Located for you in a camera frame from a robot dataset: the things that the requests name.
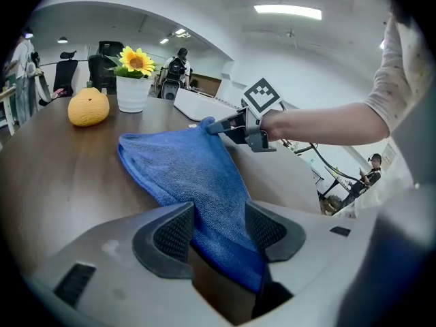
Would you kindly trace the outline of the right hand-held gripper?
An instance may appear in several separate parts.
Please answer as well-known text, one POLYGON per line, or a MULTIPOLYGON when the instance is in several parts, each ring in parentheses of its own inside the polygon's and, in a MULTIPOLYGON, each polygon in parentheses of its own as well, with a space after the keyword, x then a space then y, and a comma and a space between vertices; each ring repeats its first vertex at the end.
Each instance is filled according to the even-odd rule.
POLYGON ((272 152, 268 134, 261 128, 263 116, 282 102, 282 97, 272 85, 261 78, 245 90, 242 96, 244 110, 215 121, 207 126, 209 134, 224 133, 235 144, 247 144, 253 152, 272 152))

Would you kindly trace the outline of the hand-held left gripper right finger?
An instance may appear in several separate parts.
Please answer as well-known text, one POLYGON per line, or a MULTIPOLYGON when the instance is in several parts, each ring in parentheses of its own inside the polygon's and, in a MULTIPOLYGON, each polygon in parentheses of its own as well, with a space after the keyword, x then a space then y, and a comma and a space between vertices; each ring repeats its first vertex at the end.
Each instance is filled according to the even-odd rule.
POLYGON ((335 326, 368 249, 371 217, 336 219, 248 202, 246 229, 268 264, 265 279, 291 298, 250 326, 335 326))

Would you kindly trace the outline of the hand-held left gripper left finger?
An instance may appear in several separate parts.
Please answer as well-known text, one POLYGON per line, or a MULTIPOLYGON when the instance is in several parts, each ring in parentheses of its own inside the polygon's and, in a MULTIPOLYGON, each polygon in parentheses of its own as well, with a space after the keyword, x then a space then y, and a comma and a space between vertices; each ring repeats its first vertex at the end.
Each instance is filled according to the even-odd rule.
POLYGON ((192 202, 97 225, 48 258, 32 288, 66 326, 227 326, 188 264, 192 202))

